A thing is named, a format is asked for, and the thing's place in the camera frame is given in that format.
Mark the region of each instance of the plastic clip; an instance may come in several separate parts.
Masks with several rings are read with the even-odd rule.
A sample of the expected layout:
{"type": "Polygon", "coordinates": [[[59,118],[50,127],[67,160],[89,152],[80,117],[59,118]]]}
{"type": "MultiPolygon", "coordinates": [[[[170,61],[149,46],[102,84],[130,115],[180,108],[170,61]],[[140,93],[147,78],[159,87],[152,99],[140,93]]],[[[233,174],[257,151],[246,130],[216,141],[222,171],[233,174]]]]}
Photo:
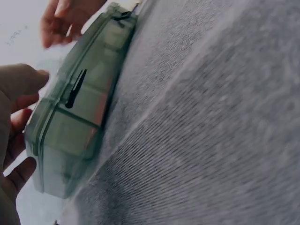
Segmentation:
{"type": "Polygon", "coordinates": [[[68,109],[71,109],[74,105],[76,96],[81,88],[81,85],[83,84],[83,80],[85,78],[87,69],[81,70],[79,76],[77,77],[75,84],[70,92],[69,98],[67,100],[67,103],[65,103],[65,107],[68,109]]]}

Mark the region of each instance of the finger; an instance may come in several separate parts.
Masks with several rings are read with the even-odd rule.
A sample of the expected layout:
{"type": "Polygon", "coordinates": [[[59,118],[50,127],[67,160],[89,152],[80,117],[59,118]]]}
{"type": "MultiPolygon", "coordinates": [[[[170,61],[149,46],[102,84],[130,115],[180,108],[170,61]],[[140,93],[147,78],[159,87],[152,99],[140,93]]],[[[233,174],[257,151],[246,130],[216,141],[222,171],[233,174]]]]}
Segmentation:
{"type": "Polygon", "coordinates": [[[0,66],[0,94],[3,93],[10,101],[15,101],[22,95],[37,93],[46,85],[48,79],[48,72],[36,71],[26,64],[0,66]]]}
{"type": "Polygon", "coordinates": [[[60,0],[58,4],[58,10],[55,13],[55,17],[63,18],[67,15],[68,10],[71,7],[71,0],[60,0]]]}
{"type": "Polygon", "coordinates": [[[55,18],[58,3],[59,0],[50,0],[40,22],[40,36],[45,48],[50,47],[53,42],[52,23],[55,18]]]}
{"type": "Polygon", "coordinates": [[[83,28],[83,24],[72,24],[71,30],[70,30],[70,36],[72,36],[74,39],[77,39],[81,36],[81,30],[83,28]]]}
{"type": "Polygon", "coordinates": [[[63,25],[63,20],[55,18],[53,23],[52,23],[52,31],[55,34],[60,34],[61,33],[61,27],[63,25]]]}
{"type": "Polygon", "coordinates": [[[38,99],[38,93],[35,93],[33,95],[23,95],[17,98],[11,107],[11,113],[15,113],[21,109],[27,108],[28,106],[36,103],[38,99]]]}
{"type": "Polygon", "coordinates": [[[24,187],[25,183],[32,176],[36,167],[37,163],[34,158],[26,158],[5,178],[5,182],[12,184],[14,189],[14,197],[16,197],[20,190],[24,187]]]}
{"type": "Polygon", "coordinates": [[[62,26],[61,26],[61,35],[62,36],[65,37],[67,35],[67,32],[70,29],[70,26],[71,26],[71,24],[67,23],[67,22],[62,24],[62,26]]]}
{"type": "Polygon", "coordinates": [[[31,114],[31,109],[23,109],[20,114],[16,115],[11,120],[10,133],[8,138],[9,140],[12,140],[14,137],[22,133],[31,114]]]}
{"type": "Polygon", "coordinates": [[[3,162],[3,171],[6,170],[15,161],[15,159],[22,153],[24,149],[24,134],[21,133],[8,143],[3,162]]]}

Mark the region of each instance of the gray sweater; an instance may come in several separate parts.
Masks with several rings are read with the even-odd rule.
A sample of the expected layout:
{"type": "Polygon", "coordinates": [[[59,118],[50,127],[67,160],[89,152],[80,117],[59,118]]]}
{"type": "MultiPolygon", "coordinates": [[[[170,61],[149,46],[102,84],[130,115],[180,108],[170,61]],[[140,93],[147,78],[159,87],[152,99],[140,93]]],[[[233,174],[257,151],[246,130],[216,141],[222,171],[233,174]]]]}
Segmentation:
{"type": "Polygon", "coordinates": [[[300,224],[300,1],[148,0],[60,225],[300,224]]]}

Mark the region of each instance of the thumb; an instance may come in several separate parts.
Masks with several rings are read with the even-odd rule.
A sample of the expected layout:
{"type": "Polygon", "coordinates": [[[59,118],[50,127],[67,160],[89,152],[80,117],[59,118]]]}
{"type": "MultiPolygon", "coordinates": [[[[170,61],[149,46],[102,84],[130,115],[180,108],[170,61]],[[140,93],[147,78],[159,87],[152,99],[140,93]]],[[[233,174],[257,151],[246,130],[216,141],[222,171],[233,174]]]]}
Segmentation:
{"type": "Polygon", "coordinates": [[[0,92],[10,101],[37,93],[48,80],[48,72],[37,71],[26,64],[0,66],[0,92]]]}
{"type": "Polygon", "coordinates": [[[67,11],[70,9],[71,0],[60,0],[57,6],[57,10],[55,12],[55,16],[60,18],[64,17],[67,11]]]}

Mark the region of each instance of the plastic container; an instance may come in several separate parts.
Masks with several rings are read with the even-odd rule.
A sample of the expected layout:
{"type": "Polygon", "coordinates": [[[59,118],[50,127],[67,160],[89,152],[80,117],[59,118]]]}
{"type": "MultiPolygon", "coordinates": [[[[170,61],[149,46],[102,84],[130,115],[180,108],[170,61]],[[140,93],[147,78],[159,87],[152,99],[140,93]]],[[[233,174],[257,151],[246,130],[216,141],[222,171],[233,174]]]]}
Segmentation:
{"type": "Polygon", "coordinates": [[[25,129],[36,190],[67,198],[98,156],[137,16],[111,3],[64,59],[25,129]]]}

